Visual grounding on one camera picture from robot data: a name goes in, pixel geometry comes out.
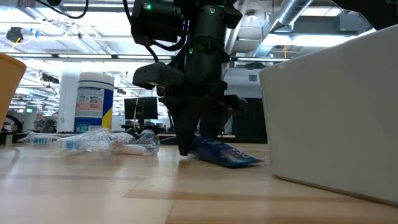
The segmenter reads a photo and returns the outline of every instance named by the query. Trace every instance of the white cardboard box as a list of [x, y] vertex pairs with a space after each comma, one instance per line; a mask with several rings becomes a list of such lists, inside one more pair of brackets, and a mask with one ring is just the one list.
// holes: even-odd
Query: white cardboard box
[[260, 77], [275, 175], [398, 205], [398, 26]]

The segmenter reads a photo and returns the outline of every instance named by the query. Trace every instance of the computer monitor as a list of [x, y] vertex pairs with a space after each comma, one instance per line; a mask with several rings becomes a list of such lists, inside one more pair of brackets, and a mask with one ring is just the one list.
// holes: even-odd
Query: computer monitor
[[126, 119], [134, 119], [134, 111], [137, 107], [136, 119], [157, 119], [157, 97], [140, 97], [124, 99], [124, 114]]

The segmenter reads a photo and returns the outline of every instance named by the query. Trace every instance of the wooden table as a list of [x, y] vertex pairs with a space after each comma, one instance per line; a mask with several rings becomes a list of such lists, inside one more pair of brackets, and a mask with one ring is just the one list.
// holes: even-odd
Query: wooden table
[[[233, 144], [262, 159], [267, 145]], [[1, 224], [398, 223], [398, 208], [276, 179], [269, 162], [227, 169], [174, 146], [156, 156], [0, 149]]]

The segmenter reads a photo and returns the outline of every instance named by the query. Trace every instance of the wooden surface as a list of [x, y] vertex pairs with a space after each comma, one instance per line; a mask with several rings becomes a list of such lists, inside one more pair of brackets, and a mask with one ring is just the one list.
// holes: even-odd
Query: wooden surface
[[[268, 158], [266, 145], [232, 144]], [[0, 223], [398, 223], [398, 208], [272, 177], [269, 162], [226, 169], [172, 146], [158, 155], [60, 156], [0, 149]]]

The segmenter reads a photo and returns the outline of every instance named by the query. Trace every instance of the orange cup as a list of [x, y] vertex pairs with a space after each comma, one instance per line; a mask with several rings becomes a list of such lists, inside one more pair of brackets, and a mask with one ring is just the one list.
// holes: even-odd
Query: orange cup
[[0, 54], [0, 121], [1, 126], [6, 119], [8, 106], [24, 76], [26, 65], [17, 59]]

